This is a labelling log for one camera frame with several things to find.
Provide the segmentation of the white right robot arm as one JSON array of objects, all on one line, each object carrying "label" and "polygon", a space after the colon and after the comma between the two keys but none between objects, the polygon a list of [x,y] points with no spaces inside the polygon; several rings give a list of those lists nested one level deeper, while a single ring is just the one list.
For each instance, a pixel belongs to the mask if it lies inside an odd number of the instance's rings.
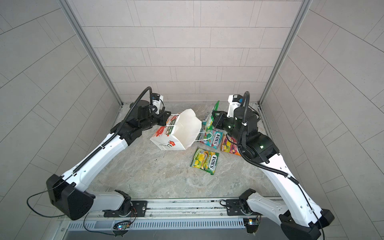
[{"label": "white right robot arm", "polygon": [[242,196],[246,209],[280,225],[290,240],[325,237],[324,228],[335,219],[333,213],[312,200],[289,170],[278,147],[259,132],[259,114],[250,108],[238,107],[231,117],[223,111],[213,111],[212,115],[213,126],[235,139],[242,158],[265,173],[284,201],[277,204],[248,190]]}]

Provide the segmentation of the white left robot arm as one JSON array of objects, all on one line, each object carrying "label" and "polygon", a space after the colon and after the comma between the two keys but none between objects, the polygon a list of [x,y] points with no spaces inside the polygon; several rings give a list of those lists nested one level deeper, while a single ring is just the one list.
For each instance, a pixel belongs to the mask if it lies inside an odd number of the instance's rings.
[{"label": "white left robot arm", "polygon": [[130,105],[131,114],[115,125],[93,152],[70,170],[46,181],[50,202],[71,220],[89,212],[103,211],[106,217],[126,217],[131,214],[131,197],[123,191],[89,193],[90,183],[121,151],[130,146],[143,131],[159,125],[164,127],[170,111],[140,100]]}]

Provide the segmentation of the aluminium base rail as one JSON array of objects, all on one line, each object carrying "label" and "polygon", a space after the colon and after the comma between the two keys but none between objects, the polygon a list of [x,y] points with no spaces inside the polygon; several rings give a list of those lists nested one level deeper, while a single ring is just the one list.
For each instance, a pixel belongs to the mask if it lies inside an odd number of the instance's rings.
[{"label": "aluminium base rail", "polygon": [[[122,235],[138,230],[245,229],[243,219],[277,221],[275,214],[247,214],[238,198],[146,199],[133,205],[135,210],[127,217],[93,212],[77,221],[61,220],[59,232]],[[128,231],[113,231],[115,223],[126,220],[133,221]]]}]

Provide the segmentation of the green Fox's candy packet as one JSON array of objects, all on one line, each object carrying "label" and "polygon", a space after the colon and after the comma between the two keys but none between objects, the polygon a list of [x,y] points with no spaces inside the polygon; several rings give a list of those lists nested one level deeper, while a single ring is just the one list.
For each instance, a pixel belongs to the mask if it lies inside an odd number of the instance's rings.
[{"label": "green Fox's candy packet", "polygon": [[197,148],[191,162],[191,167],[214,175],[218,159],[219,153]]},{"label": "green Fox's candy packet", "polygon": [[211,113],[211,118],[207,122],[207,124],[204,126],[205,132],[209,132],[209,131],[211,131],[213,129],[214,111],[218,110],[219,104],[220,104],[220,101],[217,101],[215,103],[214,107],[212,108],[212,110],[209,112],[209,113]]}]

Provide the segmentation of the teal mint blossom candy packet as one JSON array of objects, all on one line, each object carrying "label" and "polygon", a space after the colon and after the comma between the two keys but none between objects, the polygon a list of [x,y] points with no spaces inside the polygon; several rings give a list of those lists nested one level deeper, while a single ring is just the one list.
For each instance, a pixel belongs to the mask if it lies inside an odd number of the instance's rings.
[{"label": "teal mint blossom candy packet", "polygon": [[211,113],[207,113],[202,120],[202,125],[205,126],[207,124],[207,122],[210,120],[210,118],[211,118]]}]

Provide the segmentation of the aluminium corner post right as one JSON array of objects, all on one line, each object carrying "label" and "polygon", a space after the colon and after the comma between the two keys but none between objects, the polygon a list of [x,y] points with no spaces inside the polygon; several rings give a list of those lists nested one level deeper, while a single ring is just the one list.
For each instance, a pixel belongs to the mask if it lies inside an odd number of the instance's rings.
[{"label": "aluminium corner post right", "polygon": [[312,3],[311,0],[302,1],[302,4],[299,8],[297,16],[293,22],[293,25],[289,31],[289,34],[288,34],[288,36],[284,42],[283,48],[282,48],[280,55],[277,59],[277,62],[276,62],[275,66],[272,70],[272,73],[271,73],[270,78],[267,82],[267,85],[266,85],[266,87],[262,93],[262,96],[261,96],[259,102],[258,102],[258,104],[260,106],[266,101],[266,98],[267,98],[267,96],[268,96],[268,94],[272,88],[272,85],[273,85],[273,83],[274,83],[274,81],[275,81],[275,79],[279,73],[279,70],[280,70],[282,64],[284,63],[284,60],[285,60],[285,58],[286,58],[286,56],[290,50],[290,47],[292,46],[292,44],[294,42],[294,39],[295,39],[295,37],[296,37],[296,35],[300,29],[300,26],[301,26],[306,14],[307,14],[309,8],[310,8],[311,3]]}]

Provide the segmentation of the orange Fox's fruits candy packet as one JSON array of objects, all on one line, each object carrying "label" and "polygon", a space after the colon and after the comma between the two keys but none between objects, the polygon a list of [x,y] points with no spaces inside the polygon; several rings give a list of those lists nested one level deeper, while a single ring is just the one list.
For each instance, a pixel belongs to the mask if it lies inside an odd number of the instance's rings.
[{"label": "orange Fox's fruits candy packet", "polygon": [[230,137],[228,135],[226,135],[223,138],[223,141],[221,144],[221,151],[225,153],[241,156],[237,147],[237,141],[233,137]]}]

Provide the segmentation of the white floral paper bag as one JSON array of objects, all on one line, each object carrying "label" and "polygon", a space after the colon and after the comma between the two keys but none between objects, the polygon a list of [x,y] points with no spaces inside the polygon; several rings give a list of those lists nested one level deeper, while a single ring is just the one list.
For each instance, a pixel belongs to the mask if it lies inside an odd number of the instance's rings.
[{"label": "white floral paper bag", "polygon": [[202,133],[202,121],[192,109],[186,109],[172,114],[166,125],[158,128],[150,140],[162,151],[183,151],[197,142]]}]

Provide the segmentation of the left circuit board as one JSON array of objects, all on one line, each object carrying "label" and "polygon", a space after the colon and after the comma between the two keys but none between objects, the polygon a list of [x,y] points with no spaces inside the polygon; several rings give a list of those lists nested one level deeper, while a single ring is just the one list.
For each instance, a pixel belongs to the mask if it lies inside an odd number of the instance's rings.
[{"label": "left circuit board", "polygon": [[117,222],[113,226],[113,231],[128,231],[133,221],[121,221]]}]

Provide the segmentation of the aluminium corner post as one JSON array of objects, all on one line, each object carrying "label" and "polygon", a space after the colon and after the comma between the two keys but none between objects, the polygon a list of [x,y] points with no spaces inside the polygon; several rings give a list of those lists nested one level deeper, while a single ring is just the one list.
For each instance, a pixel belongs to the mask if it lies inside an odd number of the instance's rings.
[{"label": "aluminium corner post", "polygon": [[91,45],[89,39],[87,38],[84,30],[82,29],[82,26],[80,25],[78,19],[76,18],[71,6],[69,5],[69,2],[65,1],[65,0],[58,0],[58,4],[61,7],[61,9],[63,10],[64,15],[68,19],[68,21],[71,24],[76,35],[78,36],[81,44],[83,45],[86,52],[88,53],[92,63],[94,64],[95,68],[97,69],[98,73],[101,75],[102,79],[107,84],[108,88],[111,90],[114,97],[116,98],[117,102],[122,107],[123,102],[122,102],[121,98],[119,97],[119,94],[117,93],[115,87],[113,86],[111,79],[109,78],[107,72],[105,71],[105,68],[103,67],[102,62],[100,61],[100,58],[97,56],[94,48],[92,47],[92,45]]},{"label": "aluminium corner post", "polygon": [[288,36],[284,42],[283,48],[282,48],[280,55],[277,59],[277,62],[276,62],[275,66],[272,70],[272,73],[271,73],[270,78],[267,82],[267,85],[266,85],[266,87],[262,93],[262,96],[261,96],[259,102],[258,102],[258,104],[260,106],[266,101],[266,98],[267,98],[267,96],[268,96],[268,94],[272,88],[272,85],[273,85],[273,83],[274,83],[274,81],[275,81],[275,79],[279,73],[279,70],[280,70],[282,64],[284,63],[284,60],[285,60],[285,58],[286,58],[286,56],[290,50],[290,47],[292,46],[292,44],[294,42],[294,39],[295,39],[295,37],[296,37],[296,35],[300,29],[300,26],[301,26],[306,14],[307,14],[309,8],[310,8],[311,3],[312,3],[311,0],[302,1],[302,4],[299,8],[297,16],[293,22],[293,25],[289,31],[289,34],[288,34]]}]

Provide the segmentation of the aluminium corner post left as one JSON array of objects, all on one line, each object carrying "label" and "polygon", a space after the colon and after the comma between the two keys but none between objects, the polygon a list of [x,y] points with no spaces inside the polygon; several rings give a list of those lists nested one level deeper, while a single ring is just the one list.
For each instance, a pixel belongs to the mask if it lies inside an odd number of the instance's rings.
[{"label": "aluminium corner post left", "polygon": [[103,67],[102,62],[100,61],[100,58],[97,56],[94,48],[92,47],[92,45],[91,45],[89,39],[87,38],[84,30],[82,29],[82,26],[80,25],[78,19],[76,18],[71,6],[69,5],[69,2],[65,1],[65,0],[58,0],[58,4],[61,7],[61,9],[63,10],[64,15],[68,19],[68,21],[71,24],[76,35],[78,36],[81,44],[83,45],[86,52],[88,53],[92,63],[94,64],[95,68],[97,69],[98,73],[101,75],[102,79],[107,84],[108,88],[111,90],[114,97],[116,98],[117,102],[122,107],[123,102],[122,102],[121,98],[119,97],[119,94],[117,93],[115,87],[113,86],[111,79],[109,78],[107,72],[105,71],[105,68]]}]

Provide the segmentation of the circuit board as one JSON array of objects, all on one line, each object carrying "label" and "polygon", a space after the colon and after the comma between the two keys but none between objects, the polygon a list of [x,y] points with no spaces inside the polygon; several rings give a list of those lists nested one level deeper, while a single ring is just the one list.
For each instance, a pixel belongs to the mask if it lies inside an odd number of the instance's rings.
[{"label": "circuit board", "polygon": [[113,226],[113,231],[128,231],[133,221],[121,221],[117,222]]},{"label": "circuit board", "polygon": [[247,234],[256,234],[256,232],[259,230],[260,226],[260,219],[253,218],[253,219],[243,219],[244,226],[246,228]]}]

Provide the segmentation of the right circuit board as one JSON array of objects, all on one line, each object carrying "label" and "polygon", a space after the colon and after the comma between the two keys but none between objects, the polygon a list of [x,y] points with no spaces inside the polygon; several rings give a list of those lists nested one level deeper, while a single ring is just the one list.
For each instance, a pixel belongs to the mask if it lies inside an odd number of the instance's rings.
[{"label": "right circuit board", "polygon": [[253,218],[253,219],[243,219],[244,226],[246,228],[247,234],[256,234],[256,232],[259,230],[260,226],[260,219]]}]

